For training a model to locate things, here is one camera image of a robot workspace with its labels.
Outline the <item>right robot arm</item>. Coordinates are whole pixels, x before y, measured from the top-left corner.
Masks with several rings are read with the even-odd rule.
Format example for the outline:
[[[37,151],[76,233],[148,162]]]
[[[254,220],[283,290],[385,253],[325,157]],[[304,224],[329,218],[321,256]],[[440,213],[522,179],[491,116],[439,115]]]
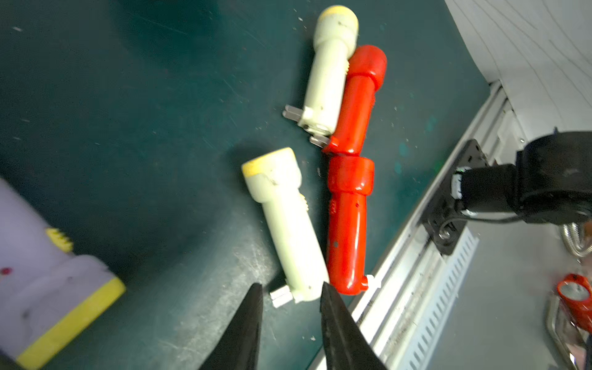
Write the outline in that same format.
[[[591,219],[591,133],[531,141],[514,163],[457,170],[451,196],[463,214],[509,213],[508,222],[585,223]]]

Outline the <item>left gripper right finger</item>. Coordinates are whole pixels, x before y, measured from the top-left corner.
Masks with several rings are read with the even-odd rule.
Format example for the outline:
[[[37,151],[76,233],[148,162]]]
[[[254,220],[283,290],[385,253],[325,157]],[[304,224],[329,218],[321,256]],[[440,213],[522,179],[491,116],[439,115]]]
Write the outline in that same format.
[[[320,300],[323,349],[327,369],[382,369],[374,353],[336,289],[325,282]]]

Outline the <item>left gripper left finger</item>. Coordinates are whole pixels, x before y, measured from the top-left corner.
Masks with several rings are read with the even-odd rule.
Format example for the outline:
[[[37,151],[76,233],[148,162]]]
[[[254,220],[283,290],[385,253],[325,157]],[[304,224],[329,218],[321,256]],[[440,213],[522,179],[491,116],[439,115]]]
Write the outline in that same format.
[[[200,369],[256,369],[262,317],[263,287],[254,283]]]

